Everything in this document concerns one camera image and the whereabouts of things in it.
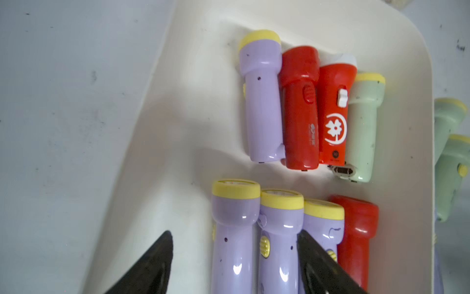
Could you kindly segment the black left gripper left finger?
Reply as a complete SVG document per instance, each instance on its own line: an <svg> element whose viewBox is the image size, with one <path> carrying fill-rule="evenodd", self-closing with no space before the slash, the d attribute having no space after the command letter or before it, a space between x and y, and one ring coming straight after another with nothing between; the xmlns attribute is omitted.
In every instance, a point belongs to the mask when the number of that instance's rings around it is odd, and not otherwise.
<svg viewBox="0 0 470 294"><path fill-rule="evenodd" d="M165 231L106 294L165 294L173 259L173 237Z"/></svg>

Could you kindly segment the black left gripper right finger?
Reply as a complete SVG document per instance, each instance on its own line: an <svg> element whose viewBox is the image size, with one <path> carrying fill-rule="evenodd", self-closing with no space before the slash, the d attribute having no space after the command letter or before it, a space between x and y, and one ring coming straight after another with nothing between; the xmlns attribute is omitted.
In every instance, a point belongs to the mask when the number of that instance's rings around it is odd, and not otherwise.
<svg viewBox="0 0 470 294"><path fill-rule="evenodd" d="M366 294L305 230L297 235L299 275L306 294Z"/></svg>

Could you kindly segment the red flashlight back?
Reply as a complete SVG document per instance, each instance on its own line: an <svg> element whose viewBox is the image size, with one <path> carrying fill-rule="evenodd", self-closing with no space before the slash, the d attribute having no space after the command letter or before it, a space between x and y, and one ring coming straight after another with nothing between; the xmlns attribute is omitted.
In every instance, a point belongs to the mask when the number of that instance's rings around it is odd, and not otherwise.
<svg viewBox="0 0 470 294"><path fill-rule="evenodd" d="M364 290L368 288L370 240L378 229L379 207L371 202L345 196L329 201L345 210L345 232L338 245L338 263Z"/></svg>

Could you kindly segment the cream plastic storage tray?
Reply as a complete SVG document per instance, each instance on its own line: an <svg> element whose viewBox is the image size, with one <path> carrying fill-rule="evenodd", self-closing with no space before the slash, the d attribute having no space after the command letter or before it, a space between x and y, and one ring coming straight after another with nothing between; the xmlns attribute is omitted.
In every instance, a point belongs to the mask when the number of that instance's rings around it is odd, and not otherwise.
<svg viewBox="0 0 470 294"><path fill-rule="evenodd" d="M256 29L275 31L284 47L350 53L360 70L385 76L369 183L340 180L326 168L301 173L250 161L237 49ZM432 84L421 33L381 1L178 1L83 292L106 292L169 230L168 292L209 293L212 182L242 178L377 204L369 292L432 293Z"/></svg>

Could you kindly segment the green flashlight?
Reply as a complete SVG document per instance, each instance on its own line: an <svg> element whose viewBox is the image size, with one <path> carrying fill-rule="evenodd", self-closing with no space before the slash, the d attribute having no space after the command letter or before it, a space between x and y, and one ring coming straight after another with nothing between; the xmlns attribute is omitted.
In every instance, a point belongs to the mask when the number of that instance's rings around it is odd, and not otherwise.
<svg viewBox="0 0 470 294"><path fill-rule="evenodd" d="M378 108L386 79L380 73L359 73L351 88L348 106L345 165L331 166L334 175L355 183L371 180L376 150Z"/></svg>
<svg viewBox="0 0 470 294"><path fill-rule="evenodd" d="M449 136L461 125L468 112L467 106L455 98L434 100L434 164L442 154Z"/></svg>
<svg viewBox="0 0 470 294"><path fill-rule="evenodd" d="M462 181L470 172L470 138L452 134L435 165L437 220L449 219Z"/></svg>

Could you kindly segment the short red flashlight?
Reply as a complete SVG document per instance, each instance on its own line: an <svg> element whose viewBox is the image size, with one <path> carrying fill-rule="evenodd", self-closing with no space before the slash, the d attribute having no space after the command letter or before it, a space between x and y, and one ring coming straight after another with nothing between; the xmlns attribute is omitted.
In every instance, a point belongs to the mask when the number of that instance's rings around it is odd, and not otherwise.
<svg viewBox="0 0 470 294"><path fill-rule="evenodd" d="M320 62L317 94L322 164L345 165L348 101L356 74L357 61L351 54L329 55Z"/></svg>

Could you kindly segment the long red flashlight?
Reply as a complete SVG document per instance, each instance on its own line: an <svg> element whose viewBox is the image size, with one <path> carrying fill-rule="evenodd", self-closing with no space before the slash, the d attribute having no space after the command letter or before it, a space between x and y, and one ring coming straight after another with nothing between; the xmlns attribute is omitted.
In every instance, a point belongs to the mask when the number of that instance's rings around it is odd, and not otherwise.
<svg viewBox="0 0 470 294"><path fill-rule="evenodd" d="M319 166L317 84L319 54L311 46L299 46L282 55L279 73L283 114L285 166L314 170Z"/></svg>

